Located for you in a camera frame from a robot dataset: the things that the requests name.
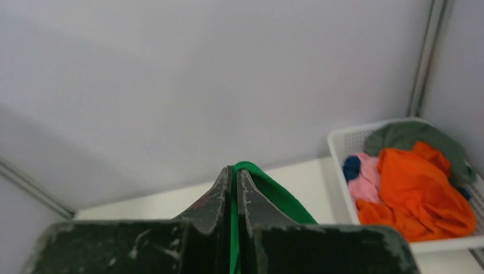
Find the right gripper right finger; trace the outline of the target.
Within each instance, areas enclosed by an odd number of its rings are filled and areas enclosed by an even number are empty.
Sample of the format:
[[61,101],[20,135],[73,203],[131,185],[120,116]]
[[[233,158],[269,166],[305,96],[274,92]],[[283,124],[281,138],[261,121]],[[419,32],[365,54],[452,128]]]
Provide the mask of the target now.
[[406,240],[381,225],[300,224],[237,174],[242,273],[419,273]]

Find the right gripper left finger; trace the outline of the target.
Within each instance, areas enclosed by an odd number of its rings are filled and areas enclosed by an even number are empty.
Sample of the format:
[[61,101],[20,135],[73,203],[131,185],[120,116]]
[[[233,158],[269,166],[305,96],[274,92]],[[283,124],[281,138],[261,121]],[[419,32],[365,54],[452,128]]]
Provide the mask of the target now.
[[172,219],[63,221],[37,238],[22,273],[228,273],[232,170]]

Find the green t-shirt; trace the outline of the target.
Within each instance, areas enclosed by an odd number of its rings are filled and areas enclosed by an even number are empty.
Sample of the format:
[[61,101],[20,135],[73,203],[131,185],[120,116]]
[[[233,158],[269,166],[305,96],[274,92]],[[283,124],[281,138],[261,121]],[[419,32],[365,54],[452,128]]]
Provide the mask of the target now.
[[247,170],[256,187],[280,211],[297,223],[316,224],[316,220],[306,208],[283,186],[267,175],[260,167],[252,162],[242,161],[231,166],[231,247],[230,273],[240,273],[240,244],[237,206],[237,173]]

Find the pink garment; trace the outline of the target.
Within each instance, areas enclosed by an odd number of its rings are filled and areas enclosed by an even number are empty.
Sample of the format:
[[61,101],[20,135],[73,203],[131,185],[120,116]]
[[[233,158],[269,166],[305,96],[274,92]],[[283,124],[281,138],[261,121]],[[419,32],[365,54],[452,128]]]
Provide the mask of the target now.
[[345,160],[348,166],[349,160],[357,159],[359,163],[355,169],[356,176],[347,180],[348,190],[352,199],[364,200],[367,202],[382,203],[379,198],[380,173],[378,171],[378,157],[373,157],[363,152],[350,155]]

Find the dark blue garment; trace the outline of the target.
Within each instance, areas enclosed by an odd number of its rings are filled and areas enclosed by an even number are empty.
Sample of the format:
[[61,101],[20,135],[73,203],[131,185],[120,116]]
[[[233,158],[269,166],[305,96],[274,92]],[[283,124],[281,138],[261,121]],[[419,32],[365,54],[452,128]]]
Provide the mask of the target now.
[[349,183],[351,180],[358,178],[360,175],[361,170],[361,161],[360,158],[356,155],[348,156],[342,166],[342,173],[346,180],[346,183]]

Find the white plastic basket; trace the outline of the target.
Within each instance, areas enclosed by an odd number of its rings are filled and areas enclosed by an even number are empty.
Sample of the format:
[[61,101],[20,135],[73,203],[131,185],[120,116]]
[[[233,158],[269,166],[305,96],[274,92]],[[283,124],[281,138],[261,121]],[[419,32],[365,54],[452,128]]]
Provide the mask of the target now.
[[[342,204],[338,210],[343,213],[342,223],[360,225],[357,216],[357,208],[350,196],[346,180],[342,172],[342,164],[348,155],[364,150],[364,141],[376,130],[390,123],[418,121],[430,124],[422,118],[396,118],[382,120],[378,122],[365,123],[358,126],[345,127],[331,131],[327,136],[329,152],[334,163],[336,173],[335,185],[341,192]],[[483,248],[483,179],[477,176],[474,183],[465,184],[463,188],[471,195],[470,205],[477,218],[477,227],[474,233],[468,237],[456,237],[444,240],[419,241],[410,244],[413,253],[428,253],[452,251],[460,249],[479,249]]]

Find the orange t-shirt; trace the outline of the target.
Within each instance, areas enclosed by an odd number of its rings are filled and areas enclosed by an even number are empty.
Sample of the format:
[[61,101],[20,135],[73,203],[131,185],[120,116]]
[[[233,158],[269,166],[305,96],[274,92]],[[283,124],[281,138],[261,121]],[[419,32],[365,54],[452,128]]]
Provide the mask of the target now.
[[378,202],[356,200],[364,225],[388,225],[409,242],[467,237],[477,218],[449,182],[451,164],[443,153],[417,141],[411,150],[385,148],[379,155]]

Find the grey-green garment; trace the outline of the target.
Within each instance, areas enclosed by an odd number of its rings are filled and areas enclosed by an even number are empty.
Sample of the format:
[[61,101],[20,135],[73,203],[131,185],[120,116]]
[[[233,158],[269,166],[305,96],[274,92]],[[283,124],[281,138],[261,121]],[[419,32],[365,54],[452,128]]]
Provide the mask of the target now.
[[389,123],[375,130],[366,138],[364,152],[371,156],[377,156],[384,148],[408,151],[418,141],[441,151],[450,162],[452,185],[470,184],[476,181],[477,173],[467,163],[464,147],[428,123],[416,120]]

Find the left corner aluminium post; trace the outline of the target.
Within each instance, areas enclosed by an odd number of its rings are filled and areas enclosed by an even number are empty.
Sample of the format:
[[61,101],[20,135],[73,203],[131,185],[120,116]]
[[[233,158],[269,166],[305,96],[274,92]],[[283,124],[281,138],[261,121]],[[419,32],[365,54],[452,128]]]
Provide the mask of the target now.
[[40,183],[18,167],[1,157],[1,177],[20,188],[22,191],[39,201],[45,207],[56,212],[63,218],[73,219],[75,210],[49,193]]

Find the corner aluminium post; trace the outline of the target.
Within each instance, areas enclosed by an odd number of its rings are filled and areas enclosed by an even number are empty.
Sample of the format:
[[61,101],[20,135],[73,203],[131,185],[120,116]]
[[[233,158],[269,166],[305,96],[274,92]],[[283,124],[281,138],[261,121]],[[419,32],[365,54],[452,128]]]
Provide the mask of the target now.
[[439,41],[448,25],[454,3],[451,0],[430,2],[416,73],[406,111],[407,117],[420,117],[423,112],[427,87],[430,83]]
[[1,157],[1,177],[20,188],[22,191],[39,201],[45,207],[56,212],[63,218],[73,219],[75,210],[49,193],[40,183],[18,167]]

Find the right corner aluminium post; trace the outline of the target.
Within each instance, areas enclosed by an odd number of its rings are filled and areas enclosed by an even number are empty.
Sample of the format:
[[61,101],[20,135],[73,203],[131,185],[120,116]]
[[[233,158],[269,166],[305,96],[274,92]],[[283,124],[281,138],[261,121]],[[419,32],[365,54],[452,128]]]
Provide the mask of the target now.
[[416,73],[406,111],[407,117],[420,117],[423,112],[427,87],[430,83],[439,41],[448,25],[454,3],[451,0],[430,2]]

